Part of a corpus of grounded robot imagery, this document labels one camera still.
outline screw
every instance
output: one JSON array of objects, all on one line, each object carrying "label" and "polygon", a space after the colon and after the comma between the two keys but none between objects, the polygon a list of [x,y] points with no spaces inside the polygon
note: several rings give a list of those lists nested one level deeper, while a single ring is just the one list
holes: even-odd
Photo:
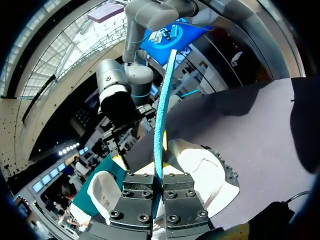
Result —
[{"label": "screw", "polygon": [[170,199],[174,199],[177,197],[177,194],[174,191],[168,191],[167,194]]},{"label": "screw", "polygon": [[141,214],[140,216],[138,216],[138,220],[143,223],[146,224],[149,222],[150,217],[147,214]]},{"label": "screw", "polygon": [[168,216],[166,219],[169,223],[176,224],[179,221],[179,216],[172,214]]},{"label": "screw", "polygon": [[198,211],[198,216],[200,217],[200,218],[207,218],[208,217],[208,211],[206,211],[206,210],[199,210]]},{"label": "screw", "polygon": [[118,219],[120,216],[120,212],[116,211],[116,210],[113,210],[110,212],[110,217],[113,218],[113,219]]},{"label": "screw", "polygon": [[188,189],[185,194],[188,198],[194,197],[196,195],[196,191],[194,189]]},{"label": "screw", "polygon": [[152,196],[149,191],[143,191],[141,195],[144,199],[149,199]]},{"label": "screw", "polygon": [[125,196],[125,197],[130,197],[130,195],[131,195],[131,191],[129,190],[129,189],[124,189],[123,191],[122,191],[122,194]]}]

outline display screen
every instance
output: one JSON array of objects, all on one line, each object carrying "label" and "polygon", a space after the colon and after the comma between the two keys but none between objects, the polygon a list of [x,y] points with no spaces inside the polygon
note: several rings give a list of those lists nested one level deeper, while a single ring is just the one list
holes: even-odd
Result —
[{"label": "display screen", "polygon": [[51,181],[51,177],[49,176],[49,174],[47,174],[41,180],[42,180],[43,184],[46,185],[48,182]]},{"label": "display screen", "polygon": [[50,175],[52,178],[54,178],[55,176],[57,176],[59,174],[59,171],[57,168],[53,169],[51,172],[50,172]]},{"label": "display screen", "polygon": [[40,181],[38,181],[35,185],[32,186],[35,193],[38,193],[44,186]]},{"label": "display screen", "polygon": [[22,214],[22,216],[24,216],[24,217],[28,216],[29,209],[23,203],[20,203],[18,205],[18,211],[19,211],[19,213]]},{"label": "display screen", "polygon": [[170,23],[159,31],[145,31],[144,41],[141,48],[148,52],[161,66],[168,61],[172,49],[178,52],[187,47],[194,40],[211,30],[210,26],[201,28],[188,24],[188,22],[179,18],[175,23]]},{"label": "display screen", "polygon": [[63,169],[65,169],[65,168],[66,168],[66,165],[65,165],[64,162],[61,163],[61,164],[58,166],[58,169],[59,169],[60,172],[61,172]]},{"label": "display screen", "polygon": [[159,91],[158,88],[152,83],[151,94],[155,96],[158,93],[158,91]]}]

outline black cable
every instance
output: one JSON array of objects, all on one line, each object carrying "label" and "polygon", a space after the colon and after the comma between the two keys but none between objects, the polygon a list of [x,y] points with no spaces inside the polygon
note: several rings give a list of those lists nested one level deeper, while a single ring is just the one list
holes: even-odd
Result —
[{"label": "black cable", "polygon": [[292,198],[290,198],[289,200],[285,201],[284,203],[285,203],[285,204],[288,204],[288,203],[292,202],[293,200],[295,200],[296,198],[301,197],[301,196],[303,196],[303,195],[310,194],[310,193],[311,193],[311,191],[303,191],[303,192],[300,192],[300,193],[298,193],[297,195],[294,195],[294,196],[293,196]]}]

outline blue tube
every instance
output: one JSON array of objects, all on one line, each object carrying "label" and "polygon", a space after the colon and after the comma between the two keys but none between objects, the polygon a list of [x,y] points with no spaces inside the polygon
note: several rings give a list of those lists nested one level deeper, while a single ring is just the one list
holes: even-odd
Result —
[{"label": "blue tube", "polygon": [[197,93],[197,92],[199,92],[198,89],[196,89],[196,90],[194,90],[194,91],[191,91],[191,92],[187,92],[187,93],[181,95],[181,97],[184,98],[184,97],[186,97],[186,96],[189,96],[189,95],[191,95],[191,94],[195,94],[195,93]]}]

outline gray tabletop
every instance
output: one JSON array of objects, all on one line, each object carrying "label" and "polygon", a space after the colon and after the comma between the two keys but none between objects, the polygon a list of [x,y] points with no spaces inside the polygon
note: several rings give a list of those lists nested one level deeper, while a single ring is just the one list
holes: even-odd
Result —
[{"label": "gray tabletop", "polygon": [[[239,175],[239,195],[211,218],[225,229],[245,223],[274,201],[310,190],[315,176],[299,160],[292,131],[291,79],[259,83],[185,100],[168,114],[168,139],[211,147]],[[152,160],[153,132],[126,155],[132,171]],[[300,209],[306,197],[290,204]]]}]

